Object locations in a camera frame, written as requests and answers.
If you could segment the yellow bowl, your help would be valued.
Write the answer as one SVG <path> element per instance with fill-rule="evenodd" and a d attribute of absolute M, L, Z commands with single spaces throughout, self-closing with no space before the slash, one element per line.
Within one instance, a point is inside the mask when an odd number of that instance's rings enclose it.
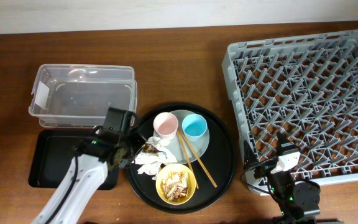
<path fill-rule="evenodd" d="M 183 205 L 196 190 L 196 179 L 190 168 L 183 164 L 169 164 L 156 176 L 158 196 L 170 205 Z"/>

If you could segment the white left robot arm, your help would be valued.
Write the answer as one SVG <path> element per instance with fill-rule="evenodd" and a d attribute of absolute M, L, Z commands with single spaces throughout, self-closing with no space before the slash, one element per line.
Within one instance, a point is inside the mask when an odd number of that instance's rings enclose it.
<path fill-rule="evenodd" d="M 146 142 L 132 111 L 109 108 L 74 150 L 63 180 L 33 223 L 76 223 L 87 203 L 114 169 L 128 168 Z"/>

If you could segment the food scraps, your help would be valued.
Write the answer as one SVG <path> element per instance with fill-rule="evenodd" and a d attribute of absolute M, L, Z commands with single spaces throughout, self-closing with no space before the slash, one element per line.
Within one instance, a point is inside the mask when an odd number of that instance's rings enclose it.
<path fill-rule="evenodd" d="M 182 198 L 188 196 L 188 178 L 187 172 L 169 172 L 161 181 L 161 189 L 164 197 L 171 202 L 179 202 Z"/>

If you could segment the pink cup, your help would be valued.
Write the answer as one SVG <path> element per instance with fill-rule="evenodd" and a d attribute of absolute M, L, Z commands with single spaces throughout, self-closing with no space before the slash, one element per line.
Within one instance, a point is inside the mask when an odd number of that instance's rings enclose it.
<path fill-rule="evenodd" d="M 153 127 L 162 139 L 172 140 L 177 134 L 177 117 L 169 112 L 160 113 L 154 118 Z"/>

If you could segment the white napkin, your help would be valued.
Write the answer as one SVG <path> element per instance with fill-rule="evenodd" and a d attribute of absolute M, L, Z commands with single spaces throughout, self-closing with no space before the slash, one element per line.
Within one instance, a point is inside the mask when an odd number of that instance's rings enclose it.
<path fill-rule="evenodd" d="M 176 157 L 167 149 L 169 144 L 170 140 L 157 136 L 148 138 L 134 159 L 134 164 L 140 165 L 137 173 L 150 175 L 155 180 L 162 165 L 177 163 Z"/>

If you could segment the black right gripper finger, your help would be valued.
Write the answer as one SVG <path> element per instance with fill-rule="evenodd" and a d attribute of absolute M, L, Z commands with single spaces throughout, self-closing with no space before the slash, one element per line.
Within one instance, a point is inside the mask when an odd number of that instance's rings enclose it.
<path fill-rule="evenodd" d="M 251 168 L 258 163 L 259 161 L 256 158 L 249 142 L 244 140 L 244 169 Z"/>
<path fill-rule="evenodd" d="M 277 133 L 278 148 L 277 154 L 291 154 L 298 151 L 298 147 L 289 141 L 282 133 Z"/>

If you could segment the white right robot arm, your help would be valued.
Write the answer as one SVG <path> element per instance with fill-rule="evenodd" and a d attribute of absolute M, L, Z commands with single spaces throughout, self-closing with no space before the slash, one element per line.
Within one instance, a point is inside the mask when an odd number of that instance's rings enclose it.
<path fill-rule="evenodd" d="M 244 142 L 244 171 L 241 181 L 250 189 L 272 197 L 281 215 L 272 223 L 324 224 L 339 220 L 317 220 L 320 214 L 321 187 L 308 179 L 296 180 L 291 170 L 298 164 L 301 148 L 283 134 L 278 133 L 277 153 L 270 159 L 258 161 L 250 144 Z"/>

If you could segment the blue cup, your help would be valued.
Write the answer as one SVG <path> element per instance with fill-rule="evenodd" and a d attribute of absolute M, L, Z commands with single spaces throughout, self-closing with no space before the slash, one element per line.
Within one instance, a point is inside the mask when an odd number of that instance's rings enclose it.
<path fill-rule="evenodd" d="M 203 116 L 193 113 L 184 118 L 181 128 L 187 140 L 196 142 L 206 133 L 208 125 Z"/>

